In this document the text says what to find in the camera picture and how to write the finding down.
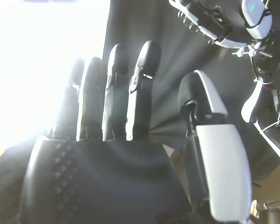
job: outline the bright white window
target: bright white window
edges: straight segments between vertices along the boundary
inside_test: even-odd
[[[0,0],[0,147],[50,123],[77,58],[102,57],[110,0]]]

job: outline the bright light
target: bright light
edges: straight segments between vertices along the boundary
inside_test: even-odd
[[[77,57],[102,57],[110,0],[0,0],[0,147],[49,124]]]

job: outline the black backdrop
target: black backdrop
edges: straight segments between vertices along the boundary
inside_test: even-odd
[[[280,27],[280,0],[271,4],[275,7],[274,25]],[[167,0],[111,0],[103,56],[105,69],[112,47],[122,43],[127,49],[126,63],[131,76],[140,49],[147,40],[154,40],[162,47],[153,86],[151,137],[182,150],[186,126],[179,118],[179,84],[187,73],[203,70],[217,87],[229,112],[229,122],[240,131],[253,180],[270,173],[280,159],[254,126],[244,123],[240,116],[243,103],[254,89],[249,57],[239,59],[231,55],[235,50],[208,45],[200,32],[191,34]]]

